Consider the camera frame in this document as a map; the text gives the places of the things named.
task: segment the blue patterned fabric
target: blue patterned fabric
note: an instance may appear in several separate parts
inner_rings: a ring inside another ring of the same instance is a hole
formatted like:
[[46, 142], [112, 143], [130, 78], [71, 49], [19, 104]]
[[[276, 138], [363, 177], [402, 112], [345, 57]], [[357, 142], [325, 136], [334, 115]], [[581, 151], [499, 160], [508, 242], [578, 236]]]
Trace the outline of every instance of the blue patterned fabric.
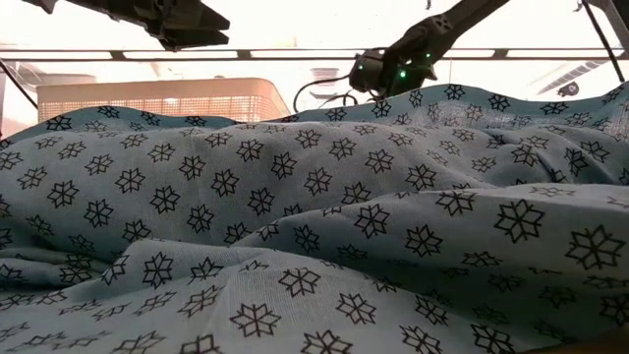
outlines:
[[618, 327], [628, 93], [55, 117], [1, 144], [0, 351], [493, 354]]

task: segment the wrinkled cloth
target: wrinkled cloth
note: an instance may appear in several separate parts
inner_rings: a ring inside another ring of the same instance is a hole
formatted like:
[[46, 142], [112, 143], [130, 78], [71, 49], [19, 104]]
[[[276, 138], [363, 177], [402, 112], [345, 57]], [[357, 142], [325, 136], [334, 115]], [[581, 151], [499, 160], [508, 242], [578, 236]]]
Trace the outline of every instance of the wrinkled cloth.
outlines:
[[0, 351], [514, 353], [629, 317], [629, 94], [459, 85], [0, 143]]

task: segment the blanket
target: blanket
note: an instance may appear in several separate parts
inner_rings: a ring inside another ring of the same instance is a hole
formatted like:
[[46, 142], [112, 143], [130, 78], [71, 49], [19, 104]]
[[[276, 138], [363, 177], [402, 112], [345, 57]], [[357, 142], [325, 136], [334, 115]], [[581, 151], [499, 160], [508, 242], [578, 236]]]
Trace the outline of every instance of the blanket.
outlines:
[[629, 320], [629, 90], [257, 124], [101, 106], [0, 143], [0, 351], [514, 353]]

